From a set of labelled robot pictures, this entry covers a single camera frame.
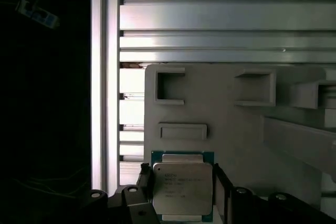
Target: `wire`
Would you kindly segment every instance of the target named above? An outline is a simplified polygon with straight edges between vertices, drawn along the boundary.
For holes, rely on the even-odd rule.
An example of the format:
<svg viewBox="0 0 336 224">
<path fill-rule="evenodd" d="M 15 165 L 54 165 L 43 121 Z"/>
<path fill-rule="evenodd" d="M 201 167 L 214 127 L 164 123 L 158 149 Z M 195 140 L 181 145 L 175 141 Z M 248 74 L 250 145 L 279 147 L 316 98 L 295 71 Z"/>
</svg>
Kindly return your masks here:
<svg viewBox="0 0 336 224">
<path fill-rule="evenodd" d="M 45 185 L 45 184 L 42 184 L 42 183 L 39 183 L 39 182 L 34 182 L 34 181 L 27 181 L 28 183 L 32 183 L 32 184 L 35 184 L 35 185 L 39 185 L 39 186 L 44 186 L 45 188 L 47 188 L 48 190 L 50 190 L 51 192 L 53 193 L 58 193 L 56 192 L 55 190 L 52 190 L 49 186 Z"/>
<path fill-rule="evenodd" d="M 27 181 L 28 183 L 32 183 L 32 184 L 35 184 L 35 185 L 39 185 L 39 186 L 44 186 L 44 187 L 46 187 L 48 190 L 50 190 L 51 192 L 53 192 L 53 193 L 56 193 L 56 194 L 62 194 L 62 195 L 71 195 L 71 194 L 75 194 L 75 193 L 77 193 L 81 188 L 83 188 L 86 184 L 87 184 L 87 182 L 84 182 L 82 185 L 80 185 L 77 189 L 75 189 L 75 190 L 73 190 L 73 191 L 71 191 L 71 192 L 69 192 L 69 193 L 58 193 L 58 192 L 56 192 L 55 190 L 53 190 L 53 189 L 51 189 L 49 186 L 47 186 L 47 185 L 45 185 L 45 184 L 42 184 L 42 183 L 38 183 L 38 182 L 34 182 L 34 181 Z"/>
<path fill-rule="evenodd" d="M 80 171 L 82 171 L 84 169 L 85 169 L 85 167 L 82 167 L 81 169 L 76 171 L 74 174 L 72 174 L 72 175 L 70 175 L 69 177 L 66 177 L 66 178 L 31 178 L 31 179 L 36 180 L 36 181 L 69 180 L 72 177 L 76 176 Z"/>
<path fill-rule="evenodd" d="M 87 184 L 87 182 L 83 183 L 81 186 L 79 186 L 76 190 L 73 190 L 65 195 L 71 195 L 71 194 L 75 194 L 77 193 L 81 188 L 83 188 L 85 185 Z"/>
<path fill-rule="evenodd" d="M 39 192 L 44 193 L 44 194 L 55 195 L 55 196 L 59 196 L 59 197 L 69 198 L 69 199 L 76 199 L 76 197 L 74 197 L 74 196 L 64 195 L 64 194 L 58 194 L 58 193 L 51 193 L 51 192 L 48 192 L 48 191 L 44 191 L 42 189 L 38 189 L 38 188 L 35 188 L 35 187 L 28 186 L 28 185 L 22 183 L 21 181 L 19 181 L 17 179 L 13 178 L 13 180 L 15 182 L 19 183 L 20 185 L 22 185 L 23 187 L 26 187 L 26 188 L 28 188 L 30 190 L 39 191 Z"/>
</svg>

